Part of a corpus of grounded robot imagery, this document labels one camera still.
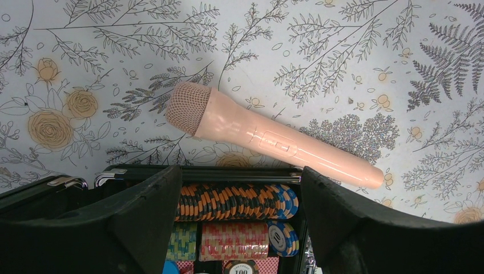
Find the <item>poker chip case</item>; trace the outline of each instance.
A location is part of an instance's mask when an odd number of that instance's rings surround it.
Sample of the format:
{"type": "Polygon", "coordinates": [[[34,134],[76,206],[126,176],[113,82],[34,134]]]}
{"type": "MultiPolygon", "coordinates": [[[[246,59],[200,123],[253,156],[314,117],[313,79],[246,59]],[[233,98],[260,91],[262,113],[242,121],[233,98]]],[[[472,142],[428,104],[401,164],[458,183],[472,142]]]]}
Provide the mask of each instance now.
{"type": "Polygon", "coordinates": [[[0,272],[161,273],[174,228],[191,221],[195,228],[191,223],[183,235],[196,239],[189,246],[196,254],[173,260],[193,260],[194,273],[223,273],[223,259],[201,260],[205,226],[254,222],[267,231],[271,224],[291,228],[291,249],[275,251],[266,241],[263,256],[281,256],[280,274],[305,273],[308,229],[300,180],[296,168],[124,164],[107,167],[91,189],[82,178],[45,178],[0,195],[0,229],[15,239],[0,252],[0,272]],[[220,206],[210,202],[217,194],[220,206]],[[278,194],[285,203],[277,204],[278,194]],[[27,249],[42,252],[14,256],[27,249]],[[66,252],[71,249],[78,260],[66,252]]]}

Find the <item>stack of green chips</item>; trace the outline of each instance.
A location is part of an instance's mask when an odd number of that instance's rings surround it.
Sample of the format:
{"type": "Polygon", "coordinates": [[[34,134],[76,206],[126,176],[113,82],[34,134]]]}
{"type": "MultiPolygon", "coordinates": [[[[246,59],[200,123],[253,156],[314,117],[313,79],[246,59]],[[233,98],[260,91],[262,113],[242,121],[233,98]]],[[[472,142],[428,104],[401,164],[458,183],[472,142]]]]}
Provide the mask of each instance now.
{"type": "Polygon", "coordinates": [[[175,223],[168,243],[167,261],[195,261],[196,223],[175,223]]]}

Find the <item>peach microphone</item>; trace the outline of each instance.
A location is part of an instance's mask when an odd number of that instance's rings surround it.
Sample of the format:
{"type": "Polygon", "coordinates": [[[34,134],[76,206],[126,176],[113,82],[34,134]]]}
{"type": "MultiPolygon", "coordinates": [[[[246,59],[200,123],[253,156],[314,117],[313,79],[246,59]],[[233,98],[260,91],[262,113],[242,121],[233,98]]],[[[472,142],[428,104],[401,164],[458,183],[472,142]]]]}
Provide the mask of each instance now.
{"type": "Polygon", "coordinates": [[[166,118],[196,138],[233,143],[343,183],[378,188],[384,180],[368,161],[249,111],[213,87],[179,83],[166,118]]]}

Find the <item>floral pattern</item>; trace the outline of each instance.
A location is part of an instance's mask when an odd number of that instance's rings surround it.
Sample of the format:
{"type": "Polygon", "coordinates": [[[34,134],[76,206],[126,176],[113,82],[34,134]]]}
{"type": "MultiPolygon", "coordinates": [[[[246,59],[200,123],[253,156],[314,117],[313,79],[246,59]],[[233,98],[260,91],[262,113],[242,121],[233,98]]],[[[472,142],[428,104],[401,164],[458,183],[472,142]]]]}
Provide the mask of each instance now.
{"type": "Polygon", "coordinates": [[[479,1],[7,0],[0,10],[0,191],[58,174],[89,181],[120,163],[287,166],[167,123],[173,88],[189,81],[379,167],[377,190],[337,182],[375,202],[449,223],[484,218],[479,1]]]}

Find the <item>microphone head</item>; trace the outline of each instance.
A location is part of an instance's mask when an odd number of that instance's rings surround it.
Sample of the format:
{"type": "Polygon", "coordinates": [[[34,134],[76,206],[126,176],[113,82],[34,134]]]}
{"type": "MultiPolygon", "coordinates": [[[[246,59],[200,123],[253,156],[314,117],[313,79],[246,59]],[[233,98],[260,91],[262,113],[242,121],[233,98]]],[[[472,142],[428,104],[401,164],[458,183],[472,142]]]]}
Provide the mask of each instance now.
{"type": "Polygon", "coordinates": [[[211,90],[202,84],[177,84],[165,112],[168,123],[194,136],[207,107],[211,90]]]}

